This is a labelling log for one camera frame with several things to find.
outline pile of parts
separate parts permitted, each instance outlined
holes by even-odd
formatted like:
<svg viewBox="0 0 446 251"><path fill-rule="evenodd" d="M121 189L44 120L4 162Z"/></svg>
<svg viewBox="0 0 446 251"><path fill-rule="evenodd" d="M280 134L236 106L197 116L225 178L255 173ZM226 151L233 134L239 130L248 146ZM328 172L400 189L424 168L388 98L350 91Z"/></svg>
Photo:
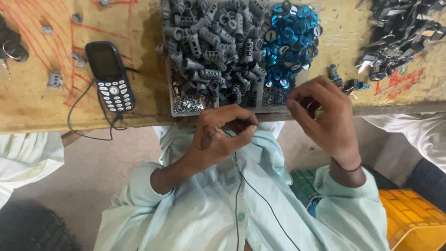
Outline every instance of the pile of parts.
<svg viewBox="0 0 446 251"><path fill-rule="evenodd" d="M196 93L220 99L222 104L241 104L245 94L256 91L253 86L263 85L266 71L258 63L263 57L266 13L268 10L257 1L250 1L248 6L240 0L218 4L161 0L163 32L173 61L173 86L183 97L181 104L174 104L174 112L195 109L192 104L196 102L184 101ZM247 96L255 99L256 95Z"/></svg>
<svg viewBox="0 0 446 251"><path fill-rule="evenodd" d="M6 25L3 16L0 16L0 59L12 58L17 62L28 60L27 50L20 45L21 36Z"/></svg>
<svg viewBox="0 0 446 251"><path fill-rule="evenodd" d="M289 0L270 8L271 28L265 35L266 58L263 106L283 105L295 77L311 67L319 54L318 37L322 35L319 18L311 6L291 4Z"/></svg>
<svg viewBox="0 0 446 251"><path fill-rule="evenodd" d="M373 42L364 47L358 73L370 66L371 81L391 77L424 49L425 42L442 39L446 28L429 15L445 5L446 0L374 0L371 23L376 29Z"/></svg>

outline left hand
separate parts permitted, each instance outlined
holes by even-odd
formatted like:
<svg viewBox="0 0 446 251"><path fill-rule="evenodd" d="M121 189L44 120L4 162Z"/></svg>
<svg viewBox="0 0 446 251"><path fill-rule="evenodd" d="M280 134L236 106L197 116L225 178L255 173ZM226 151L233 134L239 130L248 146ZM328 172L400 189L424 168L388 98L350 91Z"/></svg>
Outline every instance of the left hand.
<svg viewBox="0 0 446 251"><path fill-rule="evenodd" d="M227 124L236 134L228 136L221 128ZM194 163L190 175L217 164L226 156L251 142L259 122L256 115L238 105L204 110L198 118L197 130L188 152L182 158Z"/></svg>

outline bolt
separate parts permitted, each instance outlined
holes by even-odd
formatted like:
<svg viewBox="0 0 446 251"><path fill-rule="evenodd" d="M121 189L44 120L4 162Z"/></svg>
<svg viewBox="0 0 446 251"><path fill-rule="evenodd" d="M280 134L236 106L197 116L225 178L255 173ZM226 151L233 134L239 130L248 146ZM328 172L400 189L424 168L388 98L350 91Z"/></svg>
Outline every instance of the bolt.
<svg viewBox="0 0 446 251"><path fill-rule="evenodd" d="M42 27L42 31L45 34L50 35L51 32L53 31L53 29L50 26L45 25L45 26Z"/></svg>
<svg viewBox="0 0 446 251"><path fill-rule="evenodd" d="M80 14L79 12L74 13L74 14L71 16L71 19L72 19L73 22L75 22L76 24L82 24L82 22L83 22L82 14Z"/></svg>

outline right hand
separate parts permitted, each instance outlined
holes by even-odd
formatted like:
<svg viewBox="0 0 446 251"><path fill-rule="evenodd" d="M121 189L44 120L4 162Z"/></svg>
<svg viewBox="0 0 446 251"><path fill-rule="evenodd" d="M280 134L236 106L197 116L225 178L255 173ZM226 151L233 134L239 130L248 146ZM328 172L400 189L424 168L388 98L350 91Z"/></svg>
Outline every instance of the right hand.
<svg viewBox="0 0 446 251"><path fill-rule="evenodd" d="M323 112L318 118L310 117L299 103L306 97L312 97L322 105ZM361 164L351 101L331 80L319 76L296 87L285 105L305 134L344 170L355 170Z"/></svg>

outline black fabric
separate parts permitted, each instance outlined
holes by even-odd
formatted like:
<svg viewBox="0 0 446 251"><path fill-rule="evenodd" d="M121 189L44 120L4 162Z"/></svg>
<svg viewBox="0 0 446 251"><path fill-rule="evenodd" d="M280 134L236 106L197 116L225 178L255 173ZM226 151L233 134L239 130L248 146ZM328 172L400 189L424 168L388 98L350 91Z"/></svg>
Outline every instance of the black fabric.
<svg viewBox="0 0 446 251"><path fill-rule="evenodd" d="M33 201L0 209L0 251L81 251L64 221Z"/></svg>

